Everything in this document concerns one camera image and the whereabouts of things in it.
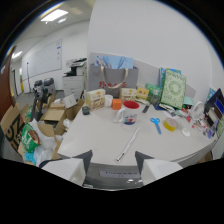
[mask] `blue scissors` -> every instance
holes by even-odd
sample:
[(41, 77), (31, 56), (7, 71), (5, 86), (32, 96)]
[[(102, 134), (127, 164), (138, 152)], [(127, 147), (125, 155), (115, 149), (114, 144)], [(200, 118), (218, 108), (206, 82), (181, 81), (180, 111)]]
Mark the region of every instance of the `blue scissors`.
[(159, 119), (159, 118), (151, 118), (150, 121), (153, 122), (153, 123), (155, 123), (156, 128), (157, 128), (157, 131), (158, 131), (159, 134), (161, 135), (162, 132), (161, 132), (161, 129), (160, 129), (160, 127), (159, 127), (160, 119)]

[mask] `small box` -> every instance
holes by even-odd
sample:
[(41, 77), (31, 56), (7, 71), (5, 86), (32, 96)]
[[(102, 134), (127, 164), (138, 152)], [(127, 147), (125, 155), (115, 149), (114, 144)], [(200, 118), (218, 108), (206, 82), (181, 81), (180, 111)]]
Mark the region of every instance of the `small box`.
[(64, 102), (64, 105), (65, 105), (65, 108), (70, 108), (74, 105), (76, 105), (76, 99), (75, 99), (75, 96), (73, 94), (71, 94), (70, 96), (67, 96), (63, 99), (63, 102)]
[(105, 92), (106, 91), (104, 89), (87, 92), (85, 95), (86, 106), (88, 106), (91, 111), (104, 107)]
[(121, 88), (119, 99), (123, 103), (126, 100), (134, 101), (137, 95), (136, 89), (129, 89), (129, 88)]
[(137, 88), (137, 95), (136, 97), (139, 97), (139, 98), (142, 98), (142, 99), (147, 99), (147, 96), (149, 94), (149, 90), (144, 88), (144, 87), (141, 87), (139, 86)]
[(121, 105), (122, 105), (122, 102), (120, 99), (113, 99), (112, 101), (112, 108), (113, 110), (120, 110), (121, 109)]

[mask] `white box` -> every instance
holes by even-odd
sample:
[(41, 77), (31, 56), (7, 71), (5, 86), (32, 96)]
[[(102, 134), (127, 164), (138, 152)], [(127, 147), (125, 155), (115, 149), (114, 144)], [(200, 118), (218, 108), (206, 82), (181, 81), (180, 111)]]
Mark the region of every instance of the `white box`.
[(70, 107), (72, 107), (72, 106), (77, 104), (74, 94), (65, 97), (63, 99), (63, 101), (64, 101), (64, 104), (65, 104), (65, 108), (70, 108)]

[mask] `white table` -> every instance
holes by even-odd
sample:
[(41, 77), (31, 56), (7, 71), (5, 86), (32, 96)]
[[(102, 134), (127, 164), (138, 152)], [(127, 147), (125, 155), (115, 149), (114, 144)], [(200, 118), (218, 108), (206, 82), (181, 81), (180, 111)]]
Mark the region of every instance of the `white table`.
[[(140, 104), (140, 110), (143, 109), (144, 105)], [(139, 135), (119, 166), (136, 166), (135, 151), (139, 151), (159, 160), (179, 162), (186, 167), (197, 163), (217, 140), (216, 135), (208, 139), (197, 128), (191, 130), (190, 137), (185, 137), (181, 132), (188, 125), (185, 118), (176, 119), (178, 128), (170, 132), (163, 125), (167, 116), (163, 111), (155, 110), (152, 105), (147, 113), (138, 114), (134, 125), (114, 123), (116, 113), (112, 108), (104, 107), (85, 116), (80, 110), (58, 150), (59, 156), (73, 157), (91, 149), (91, 163), (117, 166), (115, 158), (125, 148), (136, 129), (141, 127)], [(161, 135), (150, 121), (152, 117), (160, 119)]]

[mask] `bottle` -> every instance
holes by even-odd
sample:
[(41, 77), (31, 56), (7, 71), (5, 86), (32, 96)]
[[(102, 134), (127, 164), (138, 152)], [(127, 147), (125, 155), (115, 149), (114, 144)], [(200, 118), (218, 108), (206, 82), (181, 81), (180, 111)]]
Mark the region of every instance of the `bottle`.
[(211, 138), (215, 134), (215, 130), (216, 130), (217, 124), (218, 124), (218, 120), (216, 120), (214, 122), (214, 124), (212, 125), (212, 127), (208, 131), (208, 138)]

